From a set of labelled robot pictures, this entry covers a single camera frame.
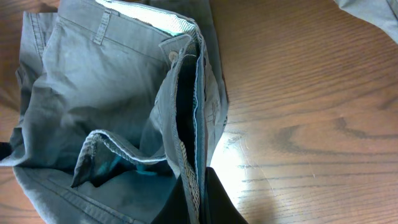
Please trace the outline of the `grey shorts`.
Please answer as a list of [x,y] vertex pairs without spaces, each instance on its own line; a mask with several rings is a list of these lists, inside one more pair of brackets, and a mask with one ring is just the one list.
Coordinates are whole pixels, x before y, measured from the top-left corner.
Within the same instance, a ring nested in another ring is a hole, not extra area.
[[228,102],[208,1],[25,12],[19,123],[2,144],[47,223],[151,223],[182,178],[199,223]]

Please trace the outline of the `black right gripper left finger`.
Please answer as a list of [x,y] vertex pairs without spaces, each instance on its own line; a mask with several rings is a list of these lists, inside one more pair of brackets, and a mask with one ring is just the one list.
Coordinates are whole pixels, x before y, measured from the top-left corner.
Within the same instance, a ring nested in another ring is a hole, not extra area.
[[177,179],[165,205],[151,224],[190,224],[181,177]]

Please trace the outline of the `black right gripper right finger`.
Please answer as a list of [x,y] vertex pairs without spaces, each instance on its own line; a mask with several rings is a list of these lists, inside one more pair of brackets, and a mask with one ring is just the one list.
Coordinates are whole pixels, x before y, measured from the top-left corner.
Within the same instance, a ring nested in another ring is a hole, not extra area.
[[204,224],[248,224],[228,197],[215,170],[206,168],[205,201],[202,223]]

